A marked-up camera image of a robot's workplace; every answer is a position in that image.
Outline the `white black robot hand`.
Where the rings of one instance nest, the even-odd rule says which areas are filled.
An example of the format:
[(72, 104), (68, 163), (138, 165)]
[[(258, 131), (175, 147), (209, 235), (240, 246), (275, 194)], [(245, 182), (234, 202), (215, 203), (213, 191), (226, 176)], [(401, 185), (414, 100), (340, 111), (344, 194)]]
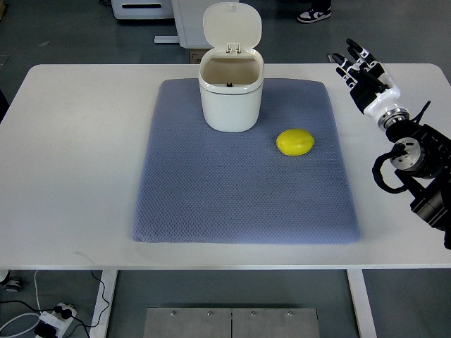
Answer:
[(360, 44), (347, 39), (347, 51), (353, 61), (334, 53), (337, 74), (350, 91), (356, 107), (364, 115), (376, 117), (383, 109), (397, 105), (400, 89), (386, 67)]

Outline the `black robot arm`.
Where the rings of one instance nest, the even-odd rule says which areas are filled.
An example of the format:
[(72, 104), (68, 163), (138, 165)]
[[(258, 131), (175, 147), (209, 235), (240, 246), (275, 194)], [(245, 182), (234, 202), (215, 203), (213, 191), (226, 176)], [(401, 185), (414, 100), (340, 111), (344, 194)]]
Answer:
[[(444, 247), (450, 249), (450, 139), (420, 120), (427, 102), (413, 119), (404, 108), (385, 111), (378, 126), (393, 143), (373, 165), (375, 183), (390, 194), (408, 191), (414, 197), (411, 211), (432, 228), (443, 231)], [(381, 168), (389, 161), (401, 181), (399, 187), (387, 185)]]

